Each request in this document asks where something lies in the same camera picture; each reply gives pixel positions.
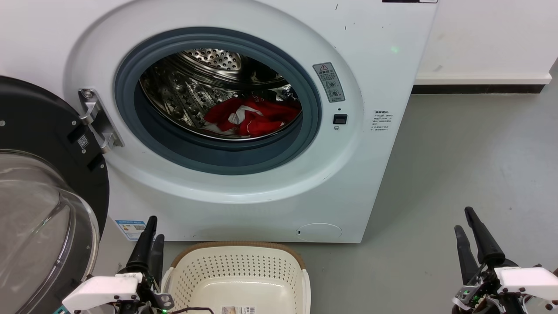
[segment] black baseboard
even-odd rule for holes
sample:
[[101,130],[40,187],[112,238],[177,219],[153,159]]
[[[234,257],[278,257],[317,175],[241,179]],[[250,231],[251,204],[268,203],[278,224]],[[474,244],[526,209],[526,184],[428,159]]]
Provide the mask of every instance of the black baseboard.
[[539,94],[544,84],[415,85],[411,94]]

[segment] white plastic basket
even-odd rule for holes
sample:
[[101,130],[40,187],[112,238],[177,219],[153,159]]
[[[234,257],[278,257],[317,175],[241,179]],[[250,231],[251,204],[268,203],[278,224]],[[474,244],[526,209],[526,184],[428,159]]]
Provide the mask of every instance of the white plastic basket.
[[243,307],[236,314],[309,314],[310,280],[302,258],[266,242],[207,242],[179,254],[162,280],[172,311]]

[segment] red and white garment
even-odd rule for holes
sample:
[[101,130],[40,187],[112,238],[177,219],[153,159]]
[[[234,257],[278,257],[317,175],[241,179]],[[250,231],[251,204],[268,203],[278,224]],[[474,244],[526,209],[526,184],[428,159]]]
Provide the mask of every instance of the red and white garment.
[[299,114],[298,102],[271,102],[252,95],[219,103],[204,116],[207,130],[221,134],[257,137],[272,133]]

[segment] open washing machine door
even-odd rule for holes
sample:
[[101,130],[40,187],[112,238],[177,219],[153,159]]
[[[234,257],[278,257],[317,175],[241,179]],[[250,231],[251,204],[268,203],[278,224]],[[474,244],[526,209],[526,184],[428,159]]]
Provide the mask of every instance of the open washing machine door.
[[53,313],[91,273],[108,210],[101,148],[64,101],[0,77],[3,313]]

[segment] screw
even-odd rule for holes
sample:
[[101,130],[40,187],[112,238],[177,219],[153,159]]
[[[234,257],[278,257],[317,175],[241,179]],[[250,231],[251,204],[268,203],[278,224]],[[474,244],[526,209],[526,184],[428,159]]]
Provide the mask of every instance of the screw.
[[85,98],[91,98],[91,97],[93,97],[93,93],[91,92],[90,89],[84,89],[84,90],[83,90],[83,96],[84,96]]

